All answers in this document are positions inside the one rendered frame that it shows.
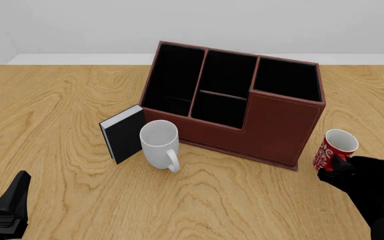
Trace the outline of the black book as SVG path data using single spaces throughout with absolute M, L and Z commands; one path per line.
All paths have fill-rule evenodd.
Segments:
M 106 145 L 116 164 L 142 149 L 139 133 L 144 125 L 145 114 L 140 105 L 134 105 L 100 122 Z

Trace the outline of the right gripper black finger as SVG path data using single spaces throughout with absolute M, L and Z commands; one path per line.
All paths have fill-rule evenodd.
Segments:
M 352 164 L 348 163 L 342 155 L 334 155 L 332 160 L 332 170 L 335 173 L 346 173 L 355 171 Z
M 320 181 L 328 183 L 334 187 L 344 187 L 347 183 L 346 175 L 329 171 L 318 171 L 317 177 Z

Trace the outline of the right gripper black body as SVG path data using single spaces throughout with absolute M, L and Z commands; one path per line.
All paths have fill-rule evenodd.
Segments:
M 353 156 L 346 157 L 346 162 L 355 170 L 348 196 L 353 200 L 384 200 L 384 159 Z

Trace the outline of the white mug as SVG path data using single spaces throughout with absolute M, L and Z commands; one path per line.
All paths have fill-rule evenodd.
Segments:
M 156 169 L 180 170 L 177 154 L 179 132 L 176 126 L 166 120 L 155 120 L 142 127 L 139 133 L 146 160 Z

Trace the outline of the red patterned mug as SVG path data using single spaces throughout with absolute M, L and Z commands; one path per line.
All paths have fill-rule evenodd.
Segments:
M 325 169 L 333 171 L 332 160 L 339 155 L 342 160 L 350 157 L 359 148 L 359 142 L 354 135 L 342 129 L 330 129 L 325 133 L 324 139 L 313 159 L 316 170 Z

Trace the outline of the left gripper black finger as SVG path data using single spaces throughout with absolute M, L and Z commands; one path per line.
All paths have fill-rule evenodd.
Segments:
M 0 217 L 28 218 L 27 196 L 30 181 L 31 176 L 26 171 L 18 172 L 0 197 Z

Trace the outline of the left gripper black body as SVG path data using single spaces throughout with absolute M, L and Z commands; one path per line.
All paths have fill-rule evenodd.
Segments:
M 14 216 L 0 217 L 0 237 L 23 237 L 28 223 Z

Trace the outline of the red-brown desk caddy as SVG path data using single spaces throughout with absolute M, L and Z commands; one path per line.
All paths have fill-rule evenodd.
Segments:
M 318 63 L 161 41 L 139 104 L 183 143 L 295 170 L 326 101 Z

